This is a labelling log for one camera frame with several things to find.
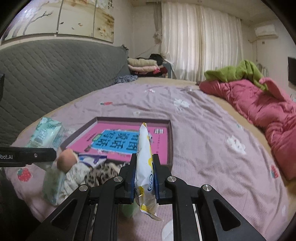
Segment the grey quilted headboard cover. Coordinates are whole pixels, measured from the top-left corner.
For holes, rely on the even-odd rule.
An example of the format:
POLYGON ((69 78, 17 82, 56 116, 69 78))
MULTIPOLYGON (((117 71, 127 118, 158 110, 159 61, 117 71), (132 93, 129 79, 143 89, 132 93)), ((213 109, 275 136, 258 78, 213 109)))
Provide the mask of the grey quilted headboard cover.
POLYGON ((125 46, 37 40, 1 50, 1 145, 45 114, 129 74, 125 46))

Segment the black wall television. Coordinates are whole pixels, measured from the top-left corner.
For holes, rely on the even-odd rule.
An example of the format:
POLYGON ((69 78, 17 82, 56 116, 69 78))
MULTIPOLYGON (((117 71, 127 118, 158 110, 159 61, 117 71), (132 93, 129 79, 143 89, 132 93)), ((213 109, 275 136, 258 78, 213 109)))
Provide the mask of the black wall television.
POLYGON ((296 85, 296 59, 288 57, 288 81, 296 85))

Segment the baby doll floral clothes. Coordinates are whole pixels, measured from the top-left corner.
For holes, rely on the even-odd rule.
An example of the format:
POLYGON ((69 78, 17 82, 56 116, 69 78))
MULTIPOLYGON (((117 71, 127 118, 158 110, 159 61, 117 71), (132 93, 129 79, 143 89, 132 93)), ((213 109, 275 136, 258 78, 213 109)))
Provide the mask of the baby doll floral clothes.
POLYGON ((61 152, 57 159, 57 167, 66 174, 64 186, 58 200, 58 204, 61 204, 80 185, 85 184, 84 177, 94 168, 79 162, 78 154, 71 149, 66 149, 61 152))

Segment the green tissue pack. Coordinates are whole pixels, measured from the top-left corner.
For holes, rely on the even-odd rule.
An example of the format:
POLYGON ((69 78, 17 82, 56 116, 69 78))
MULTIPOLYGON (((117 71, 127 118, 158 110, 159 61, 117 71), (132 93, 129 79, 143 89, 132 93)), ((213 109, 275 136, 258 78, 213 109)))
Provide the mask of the green tissue pack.
POLYGON ((53 206, 58 205, 59 196, 64 186, 66 174, 59 170, 57 163, 46 170, 43 181, 43 198, 53 206))
POLYGON ((64 127, 60 121, 43 117, 38 123, 27 148, 53 148, 58 150, 64 135, 64 127))

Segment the white pleated curtain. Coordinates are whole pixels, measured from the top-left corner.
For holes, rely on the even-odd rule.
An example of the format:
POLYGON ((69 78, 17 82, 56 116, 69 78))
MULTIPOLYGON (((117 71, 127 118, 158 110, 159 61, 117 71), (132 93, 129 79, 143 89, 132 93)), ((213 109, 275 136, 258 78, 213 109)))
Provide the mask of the white pleated curtain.
POLYGON ((197 4, 163 3, 161 55, 176 79, 200 82, 204 72, 243 59, 240 18, 197 4))

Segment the green blanket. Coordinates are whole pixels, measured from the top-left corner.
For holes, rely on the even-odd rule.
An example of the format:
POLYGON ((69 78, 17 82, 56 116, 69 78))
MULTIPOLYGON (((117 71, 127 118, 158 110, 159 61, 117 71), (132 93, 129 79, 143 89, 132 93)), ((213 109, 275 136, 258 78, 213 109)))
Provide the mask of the green blanket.
POLYGON ((237 66, 226 66, 217 70, 207 70, 204 72, 207 81, 219 80, 224 83, 237 80, 249 80, 256 87, 263 91, 267 91, 266 84, 261 84, 259 81, 263 75, 257 66, 249 60, 242 60, 237 66))

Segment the purple cartoon face wipes pack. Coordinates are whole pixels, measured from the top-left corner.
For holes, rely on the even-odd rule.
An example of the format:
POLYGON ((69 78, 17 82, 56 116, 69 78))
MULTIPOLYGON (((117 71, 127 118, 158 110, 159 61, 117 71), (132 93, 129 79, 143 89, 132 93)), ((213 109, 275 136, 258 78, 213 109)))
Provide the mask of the purple cartoon face wipes pack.
POLYGON ((96 168, 98 165, 104 163, 106 160, 107 160, 106 155, 87 154, 87 153, 78 154, 78 161, 91 168, 96 168))

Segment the leopard print fabric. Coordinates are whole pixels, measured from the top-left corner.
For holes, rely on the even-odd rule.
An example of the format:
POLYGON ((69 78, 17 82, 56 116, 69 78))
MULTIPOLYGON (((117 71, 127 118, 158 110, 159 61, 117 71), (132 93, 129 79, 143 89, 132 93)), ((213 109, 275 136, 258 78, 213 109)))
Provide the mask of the leopard print fabric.
POLYGON ((117 176, 121 166, 114 163, 99 164, 96 168, 84 177, 84 182, 89 187, 97 187, 103 185, 106 181, 117 176))

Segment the lilac patterned bed sheet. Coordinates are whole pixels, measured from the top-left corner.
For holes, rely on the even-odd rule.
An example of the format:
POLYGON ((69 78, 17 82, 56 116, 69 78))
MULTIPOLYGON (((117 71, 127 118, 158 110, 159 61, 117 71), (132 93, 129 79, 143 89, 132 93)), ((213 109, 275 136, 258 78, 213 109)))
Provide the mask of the lilac patterned bed sheet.
POLYGON ((202 91, 116 84, 60 108, 51 118, 77 130, 99 116, 169 120, 173 175, 194 186, 210 184, 266 240, 277 240, 288 226, 287 190, 274 159, 202 91))

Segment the pink quilted comforter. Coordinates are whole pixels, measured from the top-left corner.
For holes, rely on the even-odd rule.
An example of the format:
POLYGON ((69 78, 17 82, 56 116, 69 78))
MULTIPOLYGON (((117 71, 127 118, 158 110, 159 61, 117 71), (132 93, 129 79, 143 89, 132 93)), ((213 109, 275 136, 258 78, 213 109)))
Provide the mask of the pink quilted comforter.
POLYGON ((287 180, 295 178, 295 102, 270 78, 261 78, 265 90, 247 79, 204 81, 206 94, 225 99, 251 124, 264 132, 272 154, 287 180))

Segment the dark patterned cloth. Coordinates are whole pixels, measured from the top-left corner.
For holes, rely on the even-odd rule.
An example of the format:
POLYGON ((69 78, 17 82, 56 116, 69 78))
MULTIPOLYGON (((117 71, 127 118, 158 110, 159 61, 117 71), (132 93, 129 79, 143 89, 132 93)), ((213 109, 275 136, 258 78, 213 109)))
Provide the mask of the dark patterned cloth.
POLYGON ((124 76, 119 76, 115 80, 115 84, 119 83, 130 83, 138 80, 137 75, 124 75, 124 76))

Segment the purple cardboard box tray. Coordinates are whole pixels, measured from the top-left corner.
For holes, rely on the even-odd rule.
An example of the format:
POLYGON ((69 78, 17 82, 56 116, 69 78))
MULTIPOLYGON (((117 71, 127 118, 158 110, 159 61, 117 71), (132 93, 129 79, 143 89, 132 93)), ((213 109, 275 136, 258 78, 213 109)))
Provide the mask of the purple cardboard box tray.
POLYGON ((161 165, 173 165, 173 134, 170 120, 95 117, 75 131, 61 145, 77 154, 106 155, 111 162, 129 162, 137 152, 139 129, 147 124, 153 154, 161 165))

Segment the floral wall painting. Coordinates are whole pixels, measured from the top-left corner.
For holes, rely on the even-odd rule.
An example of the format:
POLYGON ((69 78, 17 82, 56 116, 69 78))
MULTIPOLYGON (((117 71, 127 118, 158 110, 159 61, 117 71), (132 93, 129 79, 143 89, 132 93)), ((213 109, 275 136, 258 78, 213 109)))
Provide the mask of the floral wall painting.
POLYGON ((113 1, 30 1, 12 20, 2 40, 28 35, 74 35, 114 41, 113 1))

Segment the white air conditioner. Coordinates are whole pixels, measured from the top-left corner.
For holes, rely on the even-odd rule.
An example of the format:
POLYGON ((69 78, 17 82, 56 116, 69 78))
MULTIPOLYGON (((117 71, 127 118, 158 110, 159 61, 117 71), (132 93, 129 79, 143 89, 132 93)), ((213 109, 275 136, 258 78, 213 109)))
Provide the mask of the white air conditioner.
POLYGON ((255 35, 261 37, 274 37, 277 36, 274 24, 263 25, 255 28, 255 35))

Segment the folded clothes stack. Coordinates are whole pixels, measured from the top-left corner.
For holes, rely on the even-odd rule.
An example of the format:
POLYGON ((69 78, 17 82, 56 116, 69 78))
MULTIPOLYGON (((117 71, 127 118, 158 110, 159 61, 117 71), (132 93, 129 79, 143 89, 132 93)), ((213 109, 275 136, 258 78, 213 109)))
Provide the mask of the folded clothes stack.
POLYGON ((171 65, 160 54, 151 54, 148 58, 128 58, 127 63, 131 75, 171 78, 171 65))

